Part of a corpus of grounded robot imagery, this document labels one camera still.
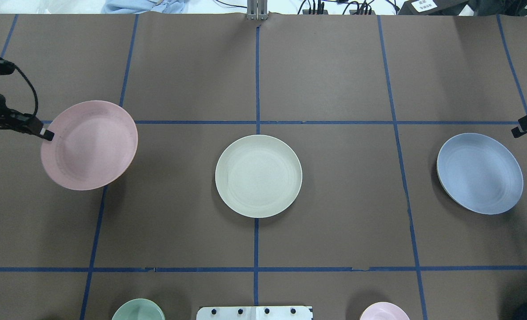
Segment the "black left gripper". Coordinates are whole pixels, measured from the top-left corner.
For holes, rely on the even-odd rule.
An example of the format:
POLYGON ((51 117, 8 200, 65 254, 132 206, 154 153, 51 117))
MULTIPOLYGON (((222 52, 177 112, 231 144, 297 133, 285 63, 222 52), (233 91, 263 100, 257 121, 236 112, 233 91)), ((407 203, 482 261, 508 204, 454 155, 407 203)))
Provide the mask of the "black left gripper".
POLYGON ((55 133, 44 128, 44 124, 36 117, 39 109, 39 101, 32 83, 20 67, 0 57, 0 76, 11 75, 15 71, 23 77, 33 93, 34 111, 32 114, 28 114, 11 109, 6 105, 5 97, 0 94, 0 130, 14 130, 23 134, 39 134, 40 138, 52 141, 55 133))

